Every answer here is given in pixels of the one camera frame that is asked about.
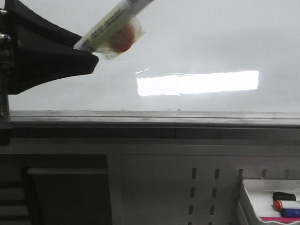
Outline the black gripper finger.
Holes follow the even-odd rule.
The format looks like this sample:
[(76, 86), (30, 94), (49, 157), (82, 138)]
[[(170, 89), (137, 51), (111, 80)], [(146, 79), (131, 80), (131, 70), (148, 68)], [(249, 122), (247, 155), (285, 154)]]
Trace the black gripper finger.
[(50, 81), (93, 73), (98, 57), (73, 48), (81, 36), (44, 19), (19, 0), (8, 0), (7, 12), (14, 61), (7, 84), (10, 95)]

